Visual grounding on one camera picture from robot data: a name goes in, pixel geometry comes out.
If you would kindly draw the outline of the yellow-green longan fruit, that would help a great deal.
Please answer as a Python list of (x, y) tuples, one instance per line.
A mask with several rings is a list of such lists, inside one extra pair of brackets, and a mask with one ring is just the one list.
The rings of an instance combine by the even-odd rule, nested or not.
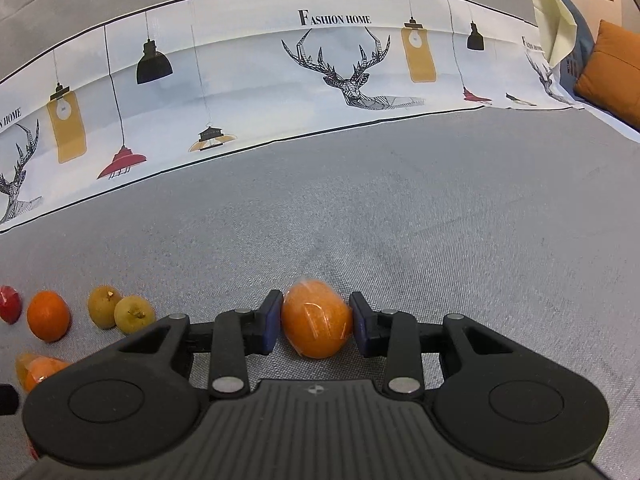
[(153, 324), (156, 315), (148, 300), (140, 296), (127, 296), (116, 304), (114, 320), (120, 331), (129, 335)]
[(87, 308), (91, 321), (101, 330), (110, 330), (116, 325), (115, 307), (122, 295), (110, 285), (100, 285), (90, 292)]

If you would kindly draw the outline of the orange cushion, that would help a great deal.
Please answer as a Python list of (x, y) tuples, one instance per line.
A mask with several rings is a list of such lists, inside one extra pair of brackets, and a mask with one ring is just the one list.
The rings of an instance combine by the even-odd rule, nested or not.
[(639, 129), (639, 35), (600, 21), (596, 43), (574, 91), (589, 103)]

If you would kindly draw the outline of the grey printed sofa cover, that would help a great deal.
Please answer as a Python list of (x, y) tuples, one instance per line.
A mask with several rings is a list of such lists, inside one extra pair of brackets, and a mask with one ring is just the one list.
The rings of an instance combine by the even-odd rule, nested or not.
[(1, 0), (1, 279), (205, 322), (318, 278), (459, 312), (591, 380), (596, 461), (639, 474), (639, 143), (545, 89), (532, 0)]

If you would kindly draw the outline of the blue cushion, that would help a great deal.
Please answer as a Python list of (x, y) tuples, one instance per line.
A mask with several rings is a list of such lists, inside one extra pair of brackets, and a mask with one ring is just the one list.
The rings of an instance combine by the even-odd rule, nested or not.
[(577, 25), (577, 32), (573, 51), (564, 58), (560, 65), (560, 83), (575, 99), (574, 87), (589, 61), (594, 47), (594, 40), (587, 21), (573, 1), (562, 0), (562, 3), (567, 6), (567, 9), (573, 15)]

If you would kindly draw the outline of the pale yellow cloth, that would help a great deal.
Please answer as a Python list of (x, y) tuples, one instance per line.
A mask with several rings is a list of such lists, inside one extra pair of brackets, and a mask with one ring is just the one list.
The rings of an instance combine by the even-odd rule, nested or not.
[(576, 21), (562, 0), (532, 0), (532, 3), (544, 56), (555, 68), (574, 50)]

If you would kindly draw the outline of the red apple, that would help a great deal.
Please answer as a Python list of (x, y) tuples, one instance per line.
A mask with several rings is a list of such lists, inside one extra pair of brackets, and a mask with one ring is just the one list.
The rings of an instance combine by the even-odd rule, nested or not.
[(0, 286), (0, 318), (12, 325), (22, 314), (22, 300), (20, 294), (9, 285)]

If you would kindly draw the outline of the plain orange fruit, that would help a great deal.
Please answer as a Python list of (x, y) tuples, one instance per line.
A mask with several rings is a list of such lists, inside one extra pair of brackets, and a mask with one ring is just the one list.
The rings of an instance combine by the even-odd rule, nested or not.
[(72, 317), (65, 300), (53, 290), (37, 292), (27, 308), (30, 331), (47, 344), (62, 339), (70, 328)]

